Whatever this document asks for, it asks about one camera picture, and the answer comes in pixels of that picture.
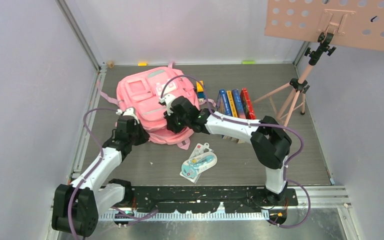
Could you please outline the dark blue book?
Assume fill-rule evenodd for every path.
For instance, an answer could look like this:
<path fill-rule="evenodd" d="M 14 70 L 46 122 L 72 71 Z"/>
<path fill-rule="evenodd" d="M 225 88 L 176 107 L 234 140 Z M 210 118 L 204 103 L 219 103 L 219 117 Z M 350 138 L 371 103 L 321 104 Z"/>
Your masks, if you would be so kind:
<path fill-rule="evenodd" d="M 232 117 L 232 111 L 227 95 L 227 91 L 225 89 L 220 89 L 218 92 L 216 109 L 219 113 Z"/>

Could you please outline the pink student backpack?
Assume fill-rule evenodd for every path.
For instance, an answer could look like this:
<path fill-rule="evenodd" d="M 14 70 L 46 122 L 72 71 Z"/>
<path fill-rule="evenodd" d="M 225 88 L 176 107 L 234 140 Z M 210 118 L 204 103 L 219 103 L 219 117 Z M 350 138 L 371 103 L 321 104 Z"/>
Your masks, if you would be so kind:
<path fill-rule="evenodd" d="M 102 92 L 99 83 L 97 88 L 104 99 L 117 105 L 122 111 L 130 107 L 136 109 L 136 115 L 149 134 L 150 142 L 160 145 L 176 145 L 188 150 L 190 137 L 194 131 L 189 128 L 180 133 L 168 130 L 167 122 L 164 119 L 166 107 L 159 104 L 161 93 L 164 92 L 165 95 L 184 96 L 197 108 L 200 107 L 195 92 L 196 86 L 189 79 L 179 77 L 169 82 L 171 78 L 182 74 L 181 70 L 173 68 L 173 64 L 170 63 L 168 66 L 160 66 L 126 76 L 117 84 L 116 98 L 109 97 Z"/>

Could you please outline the yellow spine book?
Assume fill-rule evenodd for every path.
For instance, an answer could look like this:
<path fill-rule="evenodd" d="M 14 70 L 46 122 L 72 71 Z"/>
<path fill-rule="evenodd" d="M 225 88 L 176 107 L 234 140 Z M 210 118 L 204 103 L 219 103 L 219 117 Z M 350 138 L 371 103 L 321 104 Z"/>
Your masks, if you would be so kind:
<path fill-rule="evenodd" d="M 232 91 L 231 90 L 227 90 L 226 93 L 227 93 L 227 98 L 228 98 L 228 102 L 229 102 L 229 106 L 230 106 L 231 115 L 234 118 L 237 118 L 238 117 L 238 113 L 237 113 L 237 109 L 236 109 L 236 106 L 235 106 L 235 101 L 234 101 L 234 98 L 233 98 Z"/>

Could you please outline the blue orange Jane Eyre book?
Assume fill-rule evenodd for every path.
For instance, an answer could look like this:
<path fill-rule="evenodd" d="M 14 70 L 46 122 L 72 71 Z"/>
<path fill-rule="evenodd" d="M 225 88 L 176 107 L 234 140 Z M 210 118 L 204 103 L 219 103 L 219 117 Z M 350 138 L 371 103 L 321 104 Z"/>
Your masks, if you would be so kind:
<path fill-rule="evenodd" d="M 231 93 L 232 93 L 232 97 L 234 100 L 234 105 L 235 105 L 237 117 L 240 119 L 246 119 L 247 116 L 246 116 L 246 113 L 245 113 L 245 110 L 243 107 L 243 103 L 242 103 L 242 100 L 240 97 L 240 91 L 238 89 L 233 89 L 231 91 Z"/>

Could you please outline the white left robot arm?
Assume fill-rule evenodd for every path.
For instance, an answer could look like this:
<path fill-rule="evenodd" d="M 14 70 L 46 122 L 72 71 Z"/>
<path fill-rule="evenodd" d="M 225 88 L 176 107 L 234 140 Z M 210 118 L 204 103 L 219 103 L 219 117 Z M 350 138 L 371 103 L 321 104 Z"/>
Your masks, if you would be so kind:
<path fill-rule="evenodd" d="M 108 176 L 132 151 L 145 144 L 149 134 L 143 128 L 134 107 L 116 111 L 118 120 L 111 137 L 102 144 L 99 154 L 87 169 L 69 184 L 60 184 L 53 199 L 51 227 L 53 230 L 79 237 L 89 237 L 95 231 L 99 217 L 110 207 L 128 207 L 133 193 L 126 181 L 103 186 Z"/>

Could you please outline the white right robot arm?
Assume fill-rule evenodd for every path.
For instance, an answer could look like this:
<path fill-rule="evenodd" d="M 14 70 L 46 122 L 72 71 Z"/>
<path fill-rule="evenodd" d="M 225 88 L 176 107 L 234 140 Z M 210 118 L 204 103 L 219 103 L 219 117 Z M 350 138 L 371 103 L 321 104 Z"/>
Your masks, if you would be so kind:
<path fill-rule="evenodd" d="M 290 153 L 291 138 L 273 117 L 247 120 L 212 111 L 198 109 L 184 96 L 166 94 L 158 100 L 166 107 L 164 118 L 167 129 L 179 133 L 185 128 L 195 133 L 224 135 L 252 145 L 257 160 L 265 167 L 264 194 L 268 203 L 279 205 L 286 197 L 288 183 L 285 162 Z"/>

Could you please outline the white red stationery pack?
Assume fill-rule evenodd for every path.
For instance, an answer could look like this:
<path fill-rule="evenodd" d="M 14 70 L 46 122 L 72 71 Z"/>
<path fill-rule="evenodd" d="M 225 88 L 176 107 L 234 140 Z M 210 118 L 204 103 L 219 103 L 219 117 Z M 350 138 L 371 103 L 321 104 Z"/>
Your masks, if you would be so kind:
<path fill-rule="evenodd" d="M 207 152 L 211 152 L 213 153 L 214 150 L 210 148 L 210 144 L 209 143 L 204 143 L 204 144 L 200 144 L 198 143 L 195 148 L 193 149 L 191 155 L 189 156 L 190 158 L 193 158 L 193 157 L 197 157 L 199 155 L 202 155 L 204 153 L 207 153 Z M 190 182 L 192 182 L 193 184 L 196 184 L 198 179 L 200 178 L 200 174 L 198 174 L 197 176 L 195 177 L 188 177 L 186 175 L 183 174 L 183 172 L 181 171 L 179 173 L 179 175 L 187 180 L 189 180 Z"/>

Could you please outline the blue correction tape pack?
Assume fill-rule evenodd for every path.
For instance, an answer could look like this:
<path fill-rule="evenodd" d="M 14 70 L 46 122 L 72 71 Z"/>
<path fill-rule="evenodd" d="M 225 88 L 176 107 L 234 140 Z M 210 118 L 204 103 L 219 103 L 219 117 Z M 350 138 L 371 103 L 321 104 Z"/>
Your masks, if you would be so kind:
<path fill-rule="evenodd" d="M 205 152 L 183 162 L 180 173 L 188 178 L 195 178 L 216 165 L 217 156 L 213 152 Z"/>

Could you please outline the yellow blue toy truck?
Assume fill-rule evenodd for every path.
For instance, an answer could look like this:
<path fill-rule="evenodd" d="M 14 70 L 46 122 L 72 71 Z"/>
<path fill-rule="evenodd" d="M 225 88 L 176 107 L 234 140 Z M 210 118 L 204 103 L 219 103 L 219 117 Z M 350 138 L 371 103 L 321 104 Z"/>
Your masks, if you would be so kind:
<path fill-rule="evenodd" d="M 199 83 L 196 83 L 195 93 L 198 99 L 198 103 L 200 105 L 204 104 L 207 100 L 206 94 L 204 93 L 204 82 L 202 80 Z"/>

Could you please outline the small wooden block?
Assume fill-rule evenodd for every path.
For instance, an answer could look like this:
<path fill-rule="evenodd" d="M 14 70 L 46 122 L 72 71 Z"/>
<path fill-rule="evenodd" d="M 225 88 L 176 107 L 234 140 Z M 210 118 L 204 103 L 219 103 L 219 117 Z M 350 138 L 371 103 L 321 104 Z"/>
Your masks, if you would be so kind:
<path fill-rule="evenodd" d="M 106 65 L 107 65 L 107 67 L 110 68 L 110 69 L 112 69 L 112 68 L 115 66 L 115 64 L 114 64 L 114 62 L 113 62 L 112 60 L 108 61 L 108 62 L 106 63 Z"/>

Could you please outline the green tape marker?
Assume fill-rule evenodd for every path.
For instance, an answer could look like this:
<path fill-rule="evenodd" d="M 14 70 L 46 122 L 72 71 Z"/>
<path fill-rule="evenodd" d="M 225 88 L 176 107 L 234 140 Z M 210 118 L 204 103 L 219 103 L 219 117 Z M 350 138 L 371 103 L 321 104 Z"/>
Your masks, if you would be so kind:
<path fill-rule="evenodd" d="M 254 65 L 256 62 L 254 60 L 243 60 L 241 62 L 242 65 Z"/>

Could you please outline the pink music stand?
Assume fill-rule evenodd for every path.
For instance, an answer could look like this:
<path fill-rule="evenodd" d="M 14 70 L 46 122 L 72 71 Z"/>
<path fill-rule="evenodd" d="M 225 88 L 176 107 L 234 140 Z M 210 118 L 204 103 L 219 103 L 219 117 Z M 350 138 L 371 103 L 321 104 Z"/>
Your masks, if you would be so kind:
<path fill-rule="evenodd" d="M 337 46 L 384 52 L 384 0 L 270 0 L 264 34 L 318 44 L 315 50 L 305 49 L 309 61 L 298 79 L 255 100 L 271 100 L 291 87 L 282 107 L 275 111 L 276 119 L 287 126 L 295 110 L 305 114 L 307 77 L 323 54 L 331 56 Z"/>

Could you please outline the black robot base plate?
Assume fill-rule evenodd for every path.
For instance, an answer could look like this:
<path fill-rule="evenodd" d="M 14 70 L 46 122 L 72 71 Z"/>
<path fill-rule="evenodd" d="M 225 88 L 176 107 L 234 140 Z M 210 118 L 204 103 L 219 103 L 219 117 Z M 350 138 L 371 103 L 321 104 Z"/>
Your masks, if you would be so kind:
<path fill-rule="evenodd" d="M 295 207 L 296 191 L 287 188 L 282 197 L 272 196 L 263 186 L 133 186 L 127 189 L 127 199 L 117 208 L 149 213 L 193 214 L 214 213 L 223 207 L 226 213 L 256 213 L 259 210 Z"/>

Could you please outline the aluminium frame rail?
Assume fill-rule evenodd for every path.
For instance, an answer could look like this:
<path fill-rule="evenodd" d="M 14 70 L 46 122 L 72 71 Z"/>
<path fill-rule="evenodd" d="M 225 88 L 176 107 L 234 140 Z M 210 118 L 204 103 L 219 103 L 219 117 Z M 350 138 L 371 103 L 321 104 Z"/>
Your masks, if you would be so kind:
<path fill-rule="evenodd" d="M 335 186 L 308 186 L 302 189 L 298 186 L 289 187 L 295 190 L 298 205 L 284 208 L 263 209 L 257 212 L 226 213 L 224 207 L 219 207 L 211 213 L 160 213 L 138 212 L 126 207 L 109 208 L 99 218 L 99 221 L 116 223 L 133 223 L 135 221 L 233 221 L 233 220 L 263 220 L 273 221 L 284 225 L 296 225 L 304 218 L 310 218 L 318 210 L 333 211 L 341 214 L 344 209 L 350 209 L 352 204 L 345 189 Z"/>

